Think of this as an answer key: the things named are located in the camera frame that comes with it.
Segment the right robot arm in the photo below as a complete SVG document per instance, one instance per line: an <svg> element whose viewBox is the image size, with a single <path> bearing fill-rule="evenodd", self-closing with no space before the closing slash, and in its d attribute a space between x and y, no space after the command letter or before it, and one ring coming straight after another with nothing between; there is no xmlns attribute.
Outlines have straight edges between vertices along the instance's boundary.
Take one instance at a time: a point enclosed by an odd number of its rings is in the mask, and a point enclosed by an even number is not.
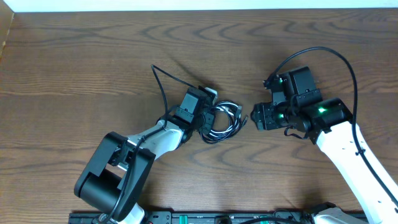
<svg viewBox="0 0 398 224"><path fill-rule="evenodd" d="M397 184L386 172L339 98L324 100L308 67L264 81L269 103L254 105L251 119L260 131L284 129L303 133L326 154L360 203L369 223L397 223Z"/></svg>

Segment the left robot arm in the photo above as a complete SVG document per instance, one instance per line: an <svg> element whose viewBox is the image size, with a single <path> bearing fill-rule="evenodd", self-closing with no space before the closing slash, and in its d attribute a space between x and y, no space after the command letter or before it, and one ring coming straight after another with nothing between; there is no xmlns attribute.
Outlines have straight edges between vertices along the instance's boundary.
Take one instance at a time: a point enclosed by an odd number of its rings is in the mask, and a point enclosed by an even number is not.
<svg viewBox="0 0 398 224"><path fill-rule="evenodd" d="M138 198L153 163L187 142L194 131L208 132L217 91L190 87L179 106L167 109L156 125L139 134L108 133L79 176L74 194L101 213L92 223L140 223Z"/></svg>

